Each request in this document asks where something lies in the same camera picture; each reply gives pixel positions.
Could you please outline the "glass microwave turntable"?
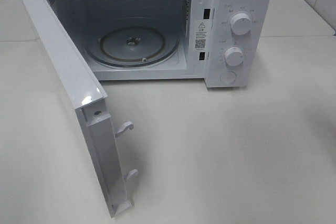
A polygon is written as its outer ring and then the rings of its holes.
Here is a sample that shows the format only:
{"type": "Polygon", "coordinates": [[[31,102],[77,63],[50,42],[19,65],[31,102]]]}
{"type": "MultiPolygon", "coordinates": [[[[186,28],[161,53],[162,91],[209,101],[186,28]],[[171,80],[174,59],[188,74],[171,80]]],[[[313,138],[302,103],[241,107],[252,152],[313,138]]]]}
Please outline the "glass microwave turntable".
{"type": "Polygon", "coordinates": [[[86,50],[97,62],[109,67],[145,67],[176,52],[179,32],[179,28],[167,20],[120,18],[95,25],[88,32],[86,50]]]}

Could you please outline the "white microwave door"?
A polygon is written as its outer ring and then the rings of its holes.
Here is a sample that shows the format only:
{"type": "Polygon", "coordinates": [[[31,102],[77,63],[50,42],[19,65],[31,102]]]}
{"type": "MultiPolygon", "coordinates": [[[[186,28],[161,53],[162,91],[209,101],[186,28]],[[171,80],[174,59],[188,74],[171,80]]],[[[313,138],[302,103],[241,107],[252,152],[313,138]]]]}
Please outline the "white microwave door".
{"type": "Polygon", "coordinates": [[[131,121],[113,128],[108,95],[52,10],[49,0],[22,0],[44,61],[75,134],[86,143],[111,217],[131,208],[127,181],[139,172],[121,170],[116,139],[131,121]]]}

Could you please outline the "white timer knob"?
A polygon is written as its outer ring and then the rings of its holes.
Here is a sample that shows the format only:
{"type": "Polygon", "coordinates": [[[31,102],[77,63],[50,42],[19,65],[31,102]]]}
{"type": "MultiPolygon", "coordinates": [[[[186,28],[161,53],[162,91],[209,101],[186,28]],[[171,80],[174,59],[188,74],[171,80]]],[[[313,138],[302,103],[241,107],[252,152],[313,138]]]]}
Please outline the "white timer knob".
{"type": "Polygon", "coordinates": [[[239,47],[230,47],[224,53],[226,64],[232,67],[240,65],[244,60],[244,53],[239,47]]]}

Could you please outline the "upper white power knob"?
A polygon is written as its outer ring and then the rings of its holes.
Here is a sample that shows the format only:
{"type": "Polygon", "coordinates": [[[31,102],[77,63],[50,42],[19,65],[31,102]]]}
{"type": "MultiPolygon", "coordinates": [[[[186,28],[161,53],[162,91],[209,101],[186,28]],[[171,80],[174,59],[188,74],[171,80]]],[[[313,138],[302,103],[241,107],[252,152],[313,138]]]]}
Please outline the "upper white power knob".
{"type": "Polygon", "coordinates": [[[241,11],[233,13],[229,18],[229,24],[233,34],[242,36],[250,32],[252,16],[248,12],[241,11]]]}

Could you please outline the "white microwave oven body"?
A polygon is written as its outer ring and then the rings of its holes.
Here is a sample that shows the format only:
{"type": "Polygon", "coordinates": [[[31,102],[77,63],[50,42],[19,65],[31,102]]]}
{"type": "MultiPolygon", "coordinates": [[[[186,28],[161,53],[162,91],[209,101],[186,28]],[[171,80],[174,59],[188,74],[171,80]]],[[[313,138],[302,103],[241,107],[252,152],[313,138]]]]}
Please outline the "white microwave oven body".
{"type": "Polygon", "coordinates": [[[49,0],[49,4],[95,77],[100,81],[202,79],[208,88],[244,87],[256,53],[269,0],[49,0]],[[233,34],[229,18],[245,11],[253,22],[249,33],[233,34]],[[145,17],[167,20],[179,28],[180,43],[169,58],[136,68],[109,67],[86,50],[88,32],[115,19],[145,17]],[[226,64],[224,53],[239,47],[243,62],[226,64]],[[237,78],[225,85],[225,71],[237,78]]]}

